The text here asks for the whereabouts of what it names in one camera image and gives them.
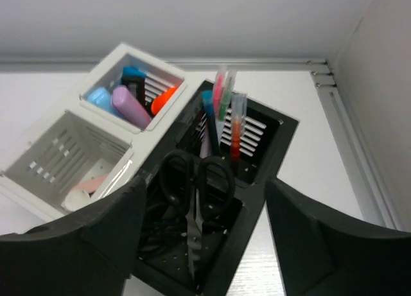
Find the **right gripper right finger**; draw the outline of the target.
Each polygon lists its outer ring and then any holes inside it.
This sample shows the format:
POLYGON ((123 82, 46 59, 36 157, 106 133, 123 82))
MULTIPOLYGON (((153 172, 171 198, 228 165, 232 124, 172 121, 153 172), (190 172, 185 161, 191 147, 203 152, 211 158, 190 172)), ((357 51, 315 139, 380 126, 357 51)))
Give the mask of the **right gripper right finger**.
POLYGON ((410 233, 353 218, 278 178, 265 196, 287 295, 410 295, 410 233))

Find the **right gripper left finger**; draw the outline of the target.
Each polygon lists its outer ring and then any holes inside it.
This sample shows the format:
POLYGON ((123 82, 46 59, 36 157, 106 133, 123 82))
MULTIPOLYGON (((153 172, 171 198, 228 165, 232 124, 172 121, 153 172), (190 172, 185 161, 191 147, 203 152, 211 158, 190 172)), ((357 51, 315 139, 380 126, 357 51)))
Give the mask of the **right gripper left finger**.
POLYGON ((122 295, 136 260, 146 182, 134 177, 71 214, 1 236, 1 295, 122 295))

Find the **white pink eraser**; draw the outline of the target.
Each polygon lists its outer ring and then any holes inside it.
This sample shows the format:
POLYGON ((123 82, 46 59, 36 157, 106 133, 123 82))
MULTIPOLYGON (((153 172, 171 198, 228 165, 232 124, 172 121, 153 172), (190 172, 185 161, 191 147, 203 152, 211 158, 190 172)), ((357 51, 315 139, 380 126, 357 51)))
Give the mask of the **white pink eraser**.
POLYGON ((68 192, 61 206, 69 212, 75 212, 85 207, 90 203, 91 195, 101 186, 108 175, 109 174, 106 173, 79 183, 68 192))

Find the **blue handled scissors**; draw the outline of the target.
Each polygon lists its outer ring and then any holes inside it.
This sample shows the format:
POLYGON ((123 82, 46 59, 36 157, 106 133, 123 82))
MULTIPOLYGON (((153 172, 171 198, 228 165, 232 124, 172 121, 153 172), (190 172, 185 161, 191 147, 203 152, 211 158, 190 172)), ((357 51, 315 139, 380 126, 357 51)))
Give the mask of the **blue handled scissors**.
POLYGON ((195 162, 195 156, 183 150, 173 150, 163 158, 159 168, 159 184, 167 202, 187 221, 188 268, 192 280, 200 271, 203 223, 220 216, 231 204, 235 194, 235 178, 221 157, 209 156, 195 162), (167 169, 172 162, 182 167, 182 192, 176 193, 169 183, 167 169), (214 166, 227 181, 225 200, 216 204, 207 198, 207 171, 214 166))

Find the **blue dark pen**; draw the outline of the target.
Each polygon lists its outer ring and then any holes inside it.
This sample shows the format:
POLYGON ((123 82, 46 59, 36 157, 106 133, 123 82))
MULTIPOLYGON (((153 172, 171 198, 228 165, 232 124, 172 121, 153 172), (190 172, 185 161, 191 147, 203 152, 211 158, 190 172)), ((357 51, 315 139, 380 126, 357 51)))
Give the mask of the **blue dark pen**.
POLYGON ((221 157, 222 153, 218 142, 216 119, 213 107, 213 93, 211 90, 202 91, 202 102, 207 119, 208 135, 211 143, 211 154, 213 156, 221 157))

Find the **purple highlighter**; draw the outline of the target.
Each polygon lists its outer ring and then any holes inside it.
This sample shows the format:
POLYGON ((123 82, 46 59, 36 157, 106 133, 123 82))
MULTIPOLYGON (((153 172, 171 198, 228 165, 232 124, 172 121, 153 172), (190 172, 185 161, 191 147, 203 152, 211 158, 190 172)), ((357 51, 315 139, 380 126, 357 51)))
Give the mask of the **purple highlighter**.
POLYGON ((142 104, 123 85, 113 90, 112 105, 127 121, 140 129, 144 130, 152 121, 142 104))

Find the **light blue highlighter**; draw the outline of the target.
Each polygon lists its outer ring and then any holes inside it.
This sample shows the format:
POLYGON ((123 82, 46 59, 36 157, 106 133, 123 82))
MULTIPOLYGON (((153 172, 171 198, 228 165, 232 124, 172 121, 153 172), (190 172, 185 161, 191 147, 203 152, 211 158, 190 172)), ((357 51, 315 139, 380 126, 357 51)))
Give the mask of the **light blue highlighter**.
POLYGON ((87 101, 97 106, 98 108, 115 115, 119 118, 123 116, 112 106, 111 93, 105 87, 98 87, 93 90, 88 96, 87 101))

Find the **orange capped black marker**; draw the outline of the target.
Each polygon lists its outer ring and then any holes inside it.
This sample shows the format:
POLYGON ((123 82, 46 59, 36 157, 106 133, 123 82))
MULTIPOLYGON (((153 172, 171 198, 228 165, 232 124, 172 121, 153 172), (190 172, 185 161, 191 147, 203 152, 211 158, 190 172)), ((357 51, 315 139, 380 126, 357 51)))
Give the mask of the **orange capped black marker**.
POLYGON ((176 90, 176 87, 171 87, 152 101, 151 112, 154 116, 156 116, 160 112, 160 110, 163 108, 163 106, 165 106, 165 104, 173 96, 176 90))

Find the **thin red pencil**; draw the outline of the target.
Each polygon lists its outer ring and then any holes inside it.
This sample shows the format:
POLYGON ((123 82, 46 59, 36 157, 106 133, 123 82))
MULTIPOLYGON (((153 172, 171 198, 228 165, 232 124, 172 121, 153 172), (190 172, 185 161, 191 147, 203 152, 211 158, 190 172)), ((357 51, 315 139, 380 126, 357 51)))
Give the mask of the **thin red pencil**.
POLYGON ((240 139, 243 132, 243 123, 247 113, 247 95, 234 93, 231 100, 231 162, 240 161, 240 139))

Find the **blue capped black marker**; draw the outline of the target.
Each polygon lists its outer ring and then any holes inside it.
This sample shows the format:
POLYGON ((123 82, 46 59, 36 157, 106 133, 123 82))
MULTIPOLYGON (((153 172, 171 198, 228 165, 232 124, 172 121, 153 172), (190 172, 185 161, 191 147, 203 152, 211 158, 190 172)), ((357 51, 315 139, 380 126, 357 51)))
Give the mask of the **blue capped black marker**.
POLYGON ((142 106, 146 105, 145 80, 146 73, 134 67, 124 67, 121 85, 124 85, 142 106))

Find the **green pen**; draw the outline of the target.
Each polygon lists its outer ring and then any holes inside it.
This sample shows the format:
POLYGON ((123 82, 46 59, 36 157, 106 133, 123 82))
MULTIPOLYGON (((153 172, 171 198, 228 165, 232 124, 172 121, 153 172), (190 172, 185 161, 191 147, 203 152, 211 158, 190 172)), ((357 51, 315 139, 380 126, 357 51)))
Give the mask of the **green pen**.
POLYGON ((222 96, 220 98, 218 117, 216 120, 216 130, 218 134, 218 142, 221 141, 223 128, 225 126, 225 117, 227 115, 227 109, 229 108, 231 102, 232 91, 234 89, 234 83, 236 79, 236 71, 231 69, 227 73, 225 79, 222 96))

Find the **red pen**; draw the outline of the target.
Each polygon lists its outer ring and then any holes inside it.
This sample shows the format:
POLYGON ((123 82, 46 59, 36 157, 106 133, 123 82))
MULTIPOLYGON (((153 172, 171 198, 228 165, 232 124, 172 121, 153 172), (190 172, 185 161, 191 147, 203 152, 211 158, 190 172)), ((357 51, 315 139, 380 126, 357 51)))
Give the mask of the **red pen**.
POLYGON ((218 68, 218 71, 216 73, 214 86, 213 86, 213 107, 215 110, 218 110, 218 107, 220 104, 220 98, 221 98, 222 90, 223 90, 224 83, 225 83, 226 73, 227 73, 227 68, 225 65, 221 65, 218 68))

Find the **black handled scissors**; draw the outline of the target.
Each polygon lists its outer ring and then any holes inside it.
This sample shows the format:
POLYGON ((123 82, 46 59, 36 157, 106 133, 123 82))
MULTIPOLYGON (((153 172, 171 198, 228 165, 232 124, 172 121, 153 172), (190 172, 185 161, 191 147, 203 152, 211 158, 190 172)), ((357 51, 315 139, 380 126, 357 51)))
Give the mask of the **black handled scissors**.
POLYGON ((148 186, 148 202, 137 256, 149 259, 170 251, 187 238, 186 219, 170 206, 157 181, 148 186))

